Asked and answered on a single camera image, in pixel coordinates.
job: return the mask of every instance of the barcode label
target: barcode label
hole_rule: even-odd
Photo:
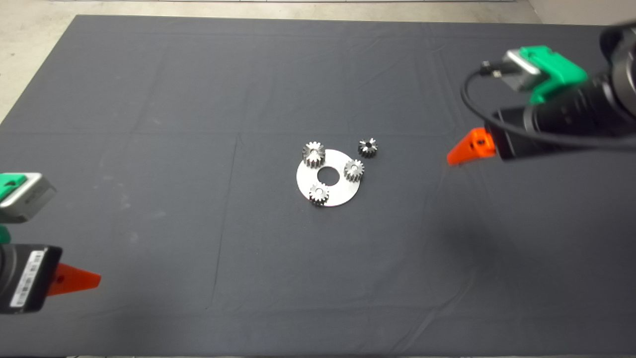
[[[13,299],[11,299],[11,307],[23,307],[27,302],[27,297],[29,297],[33,281],[38,274],[43,257],[44,251],[32,251],[29,255],[29,260],[27,260],[27,264],[24,266],[18,287],[16,287]]]

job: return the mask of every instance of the gear hole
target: gear hole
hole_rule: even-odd
[[[340,174],[336,169],[326,166],[318,171],[318,181],[330,187],[340,181]]]

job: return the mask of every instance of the dark gray cloth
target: dark gray cloth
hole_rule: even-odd
[[[464,77],[549,45],[605,68],[599,27],[75,18],[0,131],[58,188],[17,243],[96,290],[0,317],[0,355],[636,353],[636,166],[581,152],[459,168]],[[496,80],[493,110],[521,104]],[[310,205],[310,140],[357,157]]]

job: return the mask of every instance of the spur gear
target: spur gear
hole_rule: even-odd
[[[329,199],[329,187],[323,183],[316,183],[309,189],[309,200],[315,205],[322,206]]]
[[[364,164],[361,161],[354,159],[348,161],[345,164],[345,178],[350,182],[357,182],[362,178],[364,173]]]
[[[324,163],[324,145],[311,141],[303,147],[303,162],[310,168],[319,168]]]
[[[370,138],[358,142],[358,153],[365,158],[371,158],[378,152],[378,143]]]

